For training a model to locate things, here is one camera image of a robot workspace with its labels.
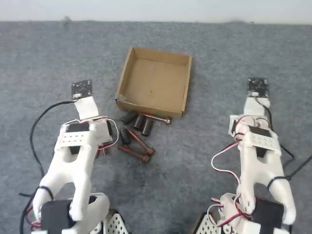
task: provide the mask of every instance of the cardboard box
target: cardboard box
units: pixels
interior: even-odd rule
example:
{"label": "cardboard box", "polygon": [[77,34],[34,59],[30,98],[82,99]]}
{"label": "cardboard box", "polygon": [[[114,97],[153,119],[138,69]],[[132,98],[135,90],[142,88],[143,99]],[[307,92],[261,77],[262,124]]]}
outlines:
{"label": "cardboard box", "polygon": [[117,106],[158,116],[183,116],[191,63],[189,55],[131,48],[116,93]]}

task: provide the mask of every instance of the black cable tie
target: black cable tie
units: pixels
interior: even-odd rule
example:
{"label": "black cable tie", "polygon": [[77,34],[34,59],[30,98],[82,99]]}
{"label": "black cable tie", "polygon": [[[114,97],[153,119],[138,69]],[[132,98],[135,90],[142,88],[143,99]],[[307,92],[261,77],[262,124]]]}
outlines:
{"label": "black cable tie", "polygon": [[277,179],[286,179],[286,180],[288,180],[288,181],[291,180],[291,178],[290,178],[289,176],[276,176],[276,177],[272,178],[272,179],[270,180],[270,182],[268,183],[268,186],[267,186],[267,189],[268,189],[268,190],[270,189],[270,186],[272,185],[272,183],[273,183],[275,180],[277,180]]}
{"label": "black cable tie", "polygon": [[49,195],[50,195],[51,200],[54,200],[53,193],[52,193],[52,191],[48,187],[46,187],[46,186],[39,186],[38,189],[44,189],[45,191],[47,191],[49,193]]}

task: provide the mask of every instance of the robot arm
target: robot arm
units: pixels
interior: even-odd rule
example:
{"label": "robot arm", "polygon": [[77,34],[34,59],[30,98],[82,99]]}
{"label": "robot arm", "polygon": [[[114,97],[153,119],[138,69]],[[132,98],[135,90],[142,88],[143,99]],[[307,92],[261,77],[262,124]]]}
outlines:
{"label": "robot arm", "polygon": [[[61,126],[51,165],[33,199],[35,218],[41,223],[41,231],[34,234],[86,234],[109,212],[108,197],[91,194],[90,177],[99,145],[112,142],[110,119],[98,116],[90,80],[73,87],[80,120]],[[51,194],[55,196],[70,182],[75,186],[73,199],[51,200]]]}
{"label": "robot arm", "polygon": [[[209,212],[210,206],[202,216],[196,234],[209,233],[211,229],[225,234],[289,234],[282,229],[282,224],[293,224],[296,209],[289,182],[283,179],[278,137],[265,116],[264,106],[270,106],[266,79],[249,79],[244,113],[230,116],[229,134],[236,143],[217,154],[238,146],[241,176],[236,194],[224,194],[220,200],[213,198],[217,204],[212,206],[218,207],[218,215]],[[277,202],[255,197],[254,185],[257,183],[270,185],[269,192]]]}
{"label": "robot arm", "polygon": [[[241,176],[236,192],[241,194],[239,204],[241,210],[247,215],[252,215],[257,209],[254,185],[260,183],[268,186],[275,177],[284,176],[278,136],[270,129],[270,122],[265,116],[263,105],[268,108],[270,106],[267,81],[253,78],[249,80],[249,95],[246,99],[244,114],[230,116],[229,133],[235,139],[240,140],[238,149]],[[296,209],[289,182],[286,179],[274,180],[269,187],[269,192],[284,207],[282,223],[293,224]],[[244,225],[248,222],[250,221],[247,219],[245,222],[237,222],[236,228],[238,231],[241,230],[238,233],[246,233]]]}

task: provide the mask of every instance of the white wire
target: white wire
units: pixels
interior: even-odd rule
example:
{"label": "white wire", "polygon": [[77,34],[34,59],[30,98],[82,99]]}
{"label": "white wire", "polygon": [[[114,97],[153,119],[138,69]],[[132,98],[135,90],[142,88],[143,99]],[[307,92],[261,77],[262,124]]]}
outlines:
{"label": "white wire", "polygon": [[[212,207],[215,207],[215,206],[217,206],[217,207],[223,207],[223,205],[221,205],[221,204],[213,204],[213,205],[211,205],[209,208],[208,208],[208,210],[207,210],[207,215],[209,216],[209,211],[210,211],[210,209],[212,208]],[[215,223],[215,221],[214,221],[214,219],[209,219],[215,226],[217,226],[216,225],[216,223]]]}
{"label": "white wire", "polygon": [[234,146],[236,146],[236,145],[238,145],[238,144],[239,144],[239,141],[233,143],[232,145],[228,146],[228,147],[225,148],[224,150],[222,150],[222,151],[220,151],[219,153],[217,153],[216,155],[214,155],[213,158],[211,159],[211,166],[212,166],[213,169],[215,169],[215,170],[218,171],[218,172],[227,172],[227,173],[232,174],[232,175],[236,178],[236,180],[237,180],[237,182],[238,182],[238,185],[240,185],[239,178],[238,178],[238,176],[237,176],[234,172],[232,172],[232,171],[230,171],[230,170],[218,169],[217,167],[214,166],[214,159],[215,159],[217,156],[219,156],[220,154],[222,154],[222,153],[228,151],[230,148],[232,148],[232,147],[234,147]]}
{"label": "white wire", "polygon": [[234,200],[233,200],[233,203],[234,203],[234,206],[236,207],[236,203],[237,203],[237,200],[238,200],[238,198],[240,197],[240,195],[241,195],[241,193],[238,193],[237,195],[236,195],[236,197],[234,198]]}
{"label": "white wire", "polygon": [[115,144],[118,142],[118,140],[119,140],[119,131],[118,131],[118,127],[117,127],[116,122],[115,122],[113,119],[111,119],[111,118],[107,118],[107,117],[103,117],[103,116],[99,116],[99,117],[96,117],[96,118],[93,118],[93,119],[88,119],[87,121],[94,120],[94,119],[96,119],[97,121],[98,121],[98,120],[108,120],[108,121],[113,122],[113,124],[114,124],[114,126],[115,126],[115,128],[116,128],[116,132],[117,132],[117,138],[116,138],[116,140],[115,140],[112,144],[109,144],[109,145],[107,145],[107,146],[105,146],[105,147],[103,147],[103,148],[101,147],[101,150],[104,150],[104,149],[106,149],[106,148],[109,148],[109,147],[115,145]]}

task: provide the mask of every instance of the bolt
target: bolt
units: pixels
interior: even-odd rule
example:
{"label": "bolt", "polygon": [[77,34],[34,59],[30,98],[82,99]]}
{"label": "bolt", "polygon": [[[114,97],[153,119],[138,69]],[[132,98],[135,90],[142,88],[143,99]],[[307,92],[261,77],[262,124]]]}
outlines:
{"label": "bolt", "polygon": [[140,144],[140,146],[146,151],[149,156],[155,153],[155,149],[146,144],[141,138],[137,136],[133,131],[129,130],[130,135]]}
{"label": "bolt", "polygon": [[167,125],[171,124],[171,118],[170,117],[158,117],[158,116],[150,115],[148,113],[141,113],[141,114],[146,116],[146,117],[148,117],[148,118],[151,118],[151,119],[154,119],[154,120],[158,120],[158,121],[162,121],[162,122],[164,122]]}
{"label": "bolt", "polygon": [[131,154],[131,155],[141,159],[141,161],[144,162],[144,163],[148,163],[150,161],[150,157],[148,155],[142,155],[142,154],[134,151],[133,149],[131,149],[128,146],[119,145],[118,149],[122,150],[123,152],[127,152],[127,153],[129,153],[129,154]]}

